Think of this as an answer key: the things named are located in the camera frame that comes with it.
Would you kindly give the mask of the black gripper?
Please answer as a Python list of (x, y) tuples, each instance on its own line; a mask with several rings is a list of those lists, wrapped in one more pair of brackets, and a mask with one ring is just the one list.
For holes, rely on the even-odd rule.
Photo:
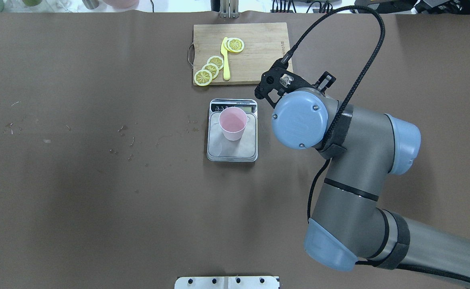
[[(271, 68), (262, 74), (261, 80), (256, 86), (257, 99), (265, 99), (272, 108), (275, 108), (277, 103), (285, 94), (294, 92), (301, 88), (315, 88), (318, 92), (321, 93), (321, 95), (327, 97), (326, 90), (329, 89), (332, 84), (334, 84), (334, 82), (336, 82), (336, 77), (328, 71), (325, 71), (321, 77), (319, 77), (313, 87), (312, 84), (305, 81), (299, 75), (288, 71), (288, 66), (288, 62), (284, 62), (283, 60), (276, 60), (272, 64)], [(288, 74), (294, 77), (294, 82), (292, 82), (292, 84), (290, 84), (290, 86), (287, 88), (283, 87), (279, 82), (279, 79), (284, 74)], [(277, 101), (272, 101), (271, 97), (269, 96), (269, 93), (273, 90), (275, 90), (279, 95), (279, 99)]]

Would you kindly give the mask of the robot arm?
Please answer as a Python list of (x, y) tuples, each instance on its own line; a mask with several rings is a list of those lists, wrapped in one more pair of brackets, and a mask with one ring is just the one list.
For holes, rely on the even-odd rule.
[(419, 129), (389, 114), (349, 104), (322, 143), (341, 102), (276, 60), (255, 88), (273, 107), (275, 137), (285, 146), (316, 149), (327, 173), (304, 239), (306, 253), (338, 271), (355, 265), (417, 271), (470, 288), (470, 240), (377, 207), (384, 181), (402, 175), (419, 152)]

